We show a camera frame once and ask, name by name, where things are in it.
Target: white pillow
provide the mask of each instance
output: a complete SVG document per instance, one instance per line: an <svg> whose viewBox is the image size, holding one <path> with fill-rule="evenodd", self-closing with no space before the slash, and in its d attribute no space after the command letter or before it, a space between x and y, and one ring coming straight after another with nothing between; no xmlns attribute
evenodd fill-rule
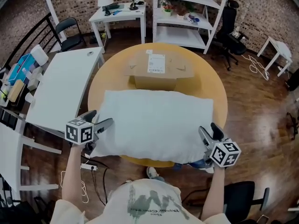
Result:
<svg viewBox="0 0 299 224"><path fill-rule="evenodd" d="M114 124L98 135L91 157L127 155L188 163L206 151L198 128L212 134L213 100L174 91L106 91L97 121Z"/></svg>

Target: wall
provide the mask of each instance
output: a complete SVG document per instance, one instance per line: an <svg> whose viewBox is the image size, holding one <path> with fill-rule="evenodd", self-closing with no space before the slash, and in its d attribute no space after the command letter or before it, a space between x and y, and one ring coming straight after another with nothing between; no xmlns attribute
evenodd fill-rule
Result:
<svg viewBox="0 0 299 224"><path fill-rule="evenodd" d="M145 0L147 6L147 27L152 26L152 0ZM299 61L299 9L292 0L237 0L240 4L236 24L240 31L246 33L249 41L247 47L258 52L271 35L277 40L284 41L290 48L295 65ZM75 17L84 33L91 32L88 19L97 11L97 0L52 0L59 20ZM44 0L9 0L4 9L0 10L0 62L12 51L17 41L26 34L42 16L48 12ZM209 9L210 20L214 20L215 9ZM139 27L139 21L121 21L111 25L111 28ZM266 56L272 57L274 48L269 46Z"/></svg>
<svg viewBox="0 0 299 224"><path fill-rule="evenodd" d="M45 0L8 0L0 9L0 67L26 33L47 13Z"/></svg>
<svg viewBox="0 0 299 224"><path fill-rule="evenodd" d="M147 26L152 26L152 0L145 0L147 7ZM258 52L269 35L284 41L290 48L294 63L299 61L299 9L292 0L236 0L240 4L236 20L240 31L245 32L250 40L246 41L249 49ZM53 6L59 19L74 16L79 20L83 32L91 32L88 19L98 9L97 0L53 0ZM215 20L216 10L210 9L210 19ZM113 28L138 27L138 21L120 22ZM269 46L265 55L272 57L274 48Z"/></svg>

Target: white table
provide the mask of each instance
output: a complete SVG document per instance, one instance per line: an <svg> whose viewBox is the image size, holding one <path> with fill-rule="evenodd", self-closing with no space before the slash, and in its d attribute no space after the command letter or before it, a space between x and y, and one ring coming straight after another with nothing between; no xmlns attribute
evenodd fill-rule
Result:
<svg viewBox="0 0 299 224"><path fill-rule="evenodd" d="M103 61L102 47L57 53L37 87L26 122L55 135L55 131L64 132L66 122L77 117L86 86L100 57Z"/></svg>
<svg viewBox="0 0 299 224"><path fill-rule="evenodd" d="M21 169L30 170L27 166L21 166L23 144L44 151L61 154L61 150L50 148L33 139L27 138L17 131L0 123L0 174L9 186L18 193L20 191L57 189L57 184L21 185Z"/></svg>
<svg viewBox="0 0 299 224"><path fill-rule="evenodd" d="M278 73L277 76L279 77L292 64L292 62L293 62L292 59L291 59L292 54L290 52L290 49L287 47L287 45L285 43L278 42L278 41L274 40L272 37L269 36L268 39L266 40L265 44L261 48L261 50L258 52L257 56L260 56L262 54L262 52L265 50L265 48L269 44L269 42L271 42L271 44L274 46L277 53L273 57L273 59L270 61L270 63L266 66L265 71L267 71L273 65L273 63L276 61L276 59L279 57L279 55L281 55L284 59L286 59L286 65Z"/></svg>
<svg viewBox="0 0 299 224"><path fill-rule="evenodd" d="M97 12L89 19L90 23L92 24L92 28L95 34L95 37L97 38L97 42L99 44L99 47L103 47L103 43L98 31L98 27L97 27L97 22L103 22L105 25L105 29L107 32L107 36L110 39L111 38L111 34L110 34L110 30L109 30L109 22L112 21L128 21L128 20L135 20L137 18L140 18L140 29L141 29L141 43L145 43L145 36L146 36L146 32L145 32L145 28L146 28L146 22L145 22L145 9L146 9L146 2L143 5L139 5L138 10L135 11L130 11L129 7L130 7L130 3L123 3L124 8L121 9L122 12L113 15L113 11L116 10L120 10L120 9L114 9L114 10L110 10L111 11L111 15L110 16L105 16L105 12L102 11L102 7L100 7Z"/></svg>

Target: shoe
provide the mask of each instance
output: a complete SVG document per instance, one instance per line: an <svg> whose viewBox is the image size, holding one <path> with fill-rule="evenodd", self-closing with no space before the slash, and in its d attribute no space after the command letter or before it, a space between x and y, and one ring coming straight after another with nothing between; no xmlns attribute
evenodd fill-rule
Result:
<svg viewBox="0 0 299 224"><path fill-rule="evenodd" d="M153 178L159 176L159 174L157 173L156 169L153 168L153 167L147 167L146 168L146 174L149 177L149 179L153 179Z"/></svg>

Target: cardboard box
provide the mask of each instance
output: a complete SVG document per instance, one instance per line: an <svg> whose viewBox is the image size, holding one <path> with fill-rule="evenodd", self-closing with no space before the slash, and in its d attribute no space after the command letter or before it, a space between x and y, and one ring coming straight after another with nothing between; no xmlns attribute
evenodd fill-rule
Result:
<svg viewBox="0 0 299 224"><path fill-rule="evenodd" d="M137 89L173 91L177 79L194 73L192 64L175 52L142 50L128 61L125 76L134 77Z"/></svg>

